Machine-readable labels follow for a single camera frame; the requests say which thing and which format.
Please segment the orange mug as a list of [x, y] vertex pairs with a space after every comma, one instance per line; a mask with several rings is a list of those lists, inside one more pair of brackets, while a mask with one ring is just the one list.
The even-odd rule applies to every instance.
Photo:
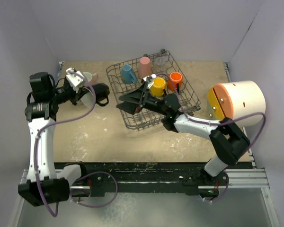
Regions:
[[171, 91], [180, 91], [181, 85], [183, 81], [183, 76], [179, 72], [172, 72], [168, 78], [167, 88]]

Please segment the black mug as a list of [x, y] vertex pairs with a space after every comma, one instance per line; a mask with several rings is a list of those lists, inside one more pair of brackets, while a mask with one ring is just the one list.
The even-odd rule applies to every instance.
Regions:
[[110, 94], [108, 85], [106, 85], [105, 83], [97, 83], [92, 85], [92, 87], [96, 94], [96, 104], [98, 104], [101, 107], [108, 105], [109, 103], [108, 96]]

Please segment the white cat mug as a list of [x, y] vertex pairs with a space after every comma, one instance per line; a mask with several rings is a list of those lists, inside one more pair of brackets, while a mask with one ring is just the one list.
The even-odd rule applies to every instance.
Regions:
[[92, 107], [94, 105], [94, 96], [92, 92], [87, 91], [87, 93], [80, 98], [80, 102], [86, 107]]

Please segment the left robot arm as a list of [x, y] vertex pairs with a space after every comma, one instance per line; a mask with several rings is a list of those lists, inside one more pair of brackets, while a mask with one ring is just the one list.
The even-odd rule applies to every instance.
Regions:
[[68, 74], [62, 87], [53, 76], [39, 72], [29, 77], [32, 91], [27, 96], [25, 116], [30, 131], [30, 163], [25, 183], [18, 185], [18, 193], [32, 206], [45, 202], [57, 203], [69, 198], [73, 183], [84, 185], [88, 180], [82, 162], [68, 163], [57, 174], [53, 160], [53, 138], [59, 104], [78, 99], [84, 84], [83, 75]]

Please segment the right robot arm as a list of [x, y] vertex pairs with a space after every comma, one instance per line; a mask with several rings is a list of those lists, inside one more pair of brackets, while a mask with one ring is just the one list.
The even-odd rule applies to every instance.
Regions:
[[140, 87], [120, 96], [119, 100], [116, 107], [126, 113], [134, 115], [146, 109], [163, 115], [161, 122], [168, 131], [193, 134], [211, 141], [215, 156], [207, 162], [201, 173], [201, 180], [206, 185], [212, 185], [217, 181], [220, 172], [236, 164], [250, 145], [249, 139], [230, 118], [210, 121], [185, 115], [180, 111], [175, 93], [156, 98]]

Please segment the yellow mug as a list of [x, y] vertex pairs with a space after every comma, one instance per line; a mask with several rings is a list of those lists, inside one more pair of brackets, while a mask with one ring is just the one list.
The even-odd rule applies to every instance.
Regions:
[[163, 78], [157, 77], [153, 80], [153, 85], [150, 92], [155, 97], [163, 97], [166, 93], [166, 81]]

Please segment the pink mug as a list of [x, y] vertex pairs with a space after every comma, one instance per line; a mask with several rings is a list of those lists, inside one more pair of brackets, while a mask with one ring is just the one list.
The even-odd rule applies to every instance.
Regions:
[[83, 76], [88, 80], [88, 83], [95, 84], [98, 81], [97, 73], [83, 72]]

